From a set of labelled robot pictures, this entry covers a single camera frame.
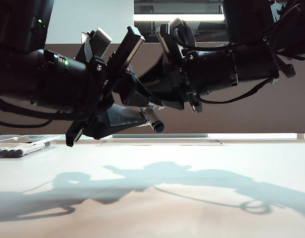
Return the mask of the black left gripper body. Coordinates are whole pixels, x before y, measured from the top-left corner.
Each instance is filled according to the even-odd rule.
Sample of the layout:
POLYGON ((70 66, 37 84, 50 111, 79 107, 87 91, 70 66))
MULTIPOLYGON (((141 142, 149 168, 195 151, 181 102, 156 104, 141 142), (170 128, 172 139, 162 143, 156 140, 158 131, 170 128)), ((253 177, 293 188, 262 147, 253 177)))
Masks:
POLYGON ((108 61, 102 55, 111 39, 102 29, 88 33, 76 60, 82 61, 87 69, 87 84, 78 112, 83 118, 73 121, 65 134, 67 146, 73 146, 83 135, 83 129, 94 114, 102 115, 114 102, 113 90, 120 75, 128 71, 127 67, 144 42, 144 37, 134 26, 127 28, 127 34, 117 51, 108 61))

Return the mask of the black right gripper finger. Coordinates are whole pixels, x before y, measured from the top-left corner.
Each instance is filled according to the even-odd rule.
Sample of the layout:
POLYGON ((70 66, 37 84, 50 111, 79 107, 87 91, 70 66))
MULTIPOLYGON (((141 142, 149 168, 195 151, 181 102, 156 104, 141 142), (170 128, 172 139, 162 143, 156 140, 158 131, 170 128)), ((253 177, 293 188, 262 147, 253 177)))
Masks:
POLYGON ((157 85, 169 79, 171 73, 174 72, 174 65, 165 53, 162 53, 158 58, 157 62, 152 65, 145 73, 143 73, 138 81, 143 86, 153 86, 157 85))
POLYGON ((177 87, 169 85, 152 85, 151 93, 158 98, 164 106, 177 110, 184 109, 184 98, 177 87))

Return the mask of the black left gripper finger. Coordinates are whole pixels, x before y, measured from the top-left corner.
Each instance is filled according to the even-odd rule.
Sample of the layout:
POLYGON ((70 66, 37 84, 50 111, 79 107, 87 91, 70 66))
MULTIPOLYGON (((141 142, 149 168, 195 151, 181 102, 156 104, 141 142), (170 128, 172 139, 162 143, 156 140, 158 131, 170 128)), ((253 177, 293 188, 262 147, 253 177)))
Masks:
POLYGON ((113 104, 102 115, 94 114, 83 129, 83 135, 101 139, 131 127, 146 123, 140 111, 113 104))
POLYGON ((113 91, 119 94, 121 102, 126 106, 151 109, 164 107, 161 100, 144 87, 135 74, 128 71, 120 75, 113 91))

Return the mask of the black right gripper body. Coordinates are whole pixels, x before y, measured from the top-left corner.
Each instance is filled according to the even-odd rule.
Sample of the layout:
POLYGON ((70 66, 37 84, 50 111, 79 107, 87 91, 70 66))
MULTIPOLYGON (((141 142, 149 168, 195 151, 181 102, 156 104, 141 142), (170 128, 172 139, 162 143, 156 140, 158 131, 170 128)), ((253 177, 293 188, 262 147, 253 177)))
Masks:
POLYGON ((169 79, 157 85, 177 87, 193 111, 202 111, 201 95, 238 84, 233 50, 197 47, 185 23, 162 24, 157 36, 175 68, 169 79))

